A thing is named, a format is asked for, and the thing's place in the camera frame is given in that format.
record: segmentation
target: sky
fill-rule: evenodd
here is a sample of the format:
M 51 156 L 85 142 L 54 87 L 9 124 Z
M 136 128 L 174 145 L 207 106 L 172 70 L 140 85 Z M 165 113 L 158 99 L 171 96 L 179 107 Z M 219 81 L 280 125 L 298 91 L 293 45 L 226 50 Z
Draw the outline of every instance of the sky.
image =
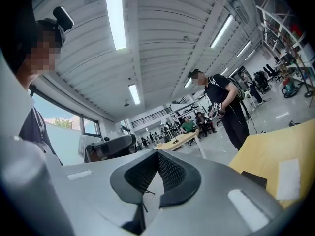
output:
M 80 130 L 80 118 L 72 113 L 63 110 L 49 101 L 38 96 L 36 93 L 33 95 L 35 101 L 34 106 L 43 116 L 45 122 L 54 123 L 56 118 L 68 119 L 72 121 L 72 129 Z M 94 123 L 89 120 L 84 120 L 84 128 L 86 133 L 96 134 Z

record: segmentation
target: stand base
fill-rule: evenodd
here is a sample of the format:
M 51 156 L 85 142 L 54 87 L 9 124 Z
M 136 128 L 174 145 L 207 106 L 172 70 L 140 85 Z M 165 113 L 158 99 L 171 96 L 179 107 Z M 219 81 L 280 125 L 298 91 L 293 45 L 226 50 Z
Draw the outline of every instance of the stand base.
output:
M 309 91 L 309 92 L 306 92 L 305 94 L 304 94 L 304 97 L 305 98 L 310 98 L 310 97 L 312 97 L 313 96 L 313 91 Z

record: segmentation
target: yellow tabletop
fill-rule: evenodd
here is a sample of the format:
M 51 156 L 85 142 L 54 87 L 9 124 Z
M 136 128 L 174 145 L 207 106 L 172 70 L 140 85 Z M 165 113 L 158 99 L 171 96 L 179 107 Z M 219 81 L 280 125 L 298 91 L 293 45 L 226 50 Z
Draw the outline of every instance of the yellow tabletop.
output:
M 279 162 L 297 158 L 300 163 L 300 198 L 306 197 L 315 178 L 315 119 L 285 129 L 250 135 L 229 166 L 267 179 L 266 190 L 276 196 Z M 281 200 L 288 207 L 295 200 Z
M 194 132 L 194 133 L 187 133 L 187 134 L 181 134 L 181 135 L 178 135 L 176 137 L 177 140 L 178 140 L 177 143 L 173 144 L 173 142 L 176 141 L 175 138 L 173 138 L 171 141 L 169 141 L 169 142 L 167 142 L 165 144 L 159 144 L 155 148 L 156 149 L 175 150 L 175 149 L 179 148 L 181 145 L 183 145 L 184 143 L 188 142 L 195 135 L 196 135 L 196 132 Z

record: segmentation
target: backpack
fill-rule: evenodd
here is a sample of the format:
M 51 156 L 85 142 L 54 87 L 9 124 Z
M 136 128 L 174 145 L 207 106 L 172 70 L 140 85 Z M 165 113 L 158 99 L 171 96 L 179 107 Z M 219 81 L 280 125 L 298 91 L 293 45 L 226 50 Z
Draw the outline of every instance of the backpack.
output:
M 236 95 L 237 100 L 240 101 L 240 102 L 243 101 L 244 98 L 245 98 L 245 93 L 243 92 L 243 90 L 242 90 L 240 84 L 239 84 L 235 79 L 233 79 L 233 78 L 227 77 L 227 79 L 228 79 L 230 82 L 232 82 L 232 83 L 237 87 L 237 89 L 238 89 L 238 92 L 237 92 L 237 95 Z M 223 87 L 221 87 L 221 86 L 219 86 L 219 85 L 217 84 L 217 82 L 215 81 L 215 79 L 213 78 L 213 76 L 211 76 L 211 77 L 209 78 L 209 80 L 210 80 L 210 82 L 211 82 L 213 85 L 216 85 L 216 86 L 218 86 L 218 87 L 220 87 L 220 88 L 223 88 Z

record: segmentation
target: cloud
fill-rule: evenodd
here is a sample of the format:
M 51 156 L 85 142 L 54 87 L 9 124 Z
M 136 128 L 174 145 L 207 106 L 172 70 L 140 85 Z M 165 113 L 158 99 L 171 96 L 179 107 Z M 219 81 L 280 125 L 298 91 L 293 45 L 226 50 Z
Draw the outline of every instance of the cloud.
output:
M 45 122 L 50 124 L 54 124 L 55 119 L 62 119 L 62 120 L 69 120 L 72 122 L 72 129 L 80 130 L 80 117 L 73 115 L 70 119 L 62 118 L 62 117 L 51 117 L 51 118 L 44 118 Z M 89 124 L 88 120 L 84 120 L 84 125 Z

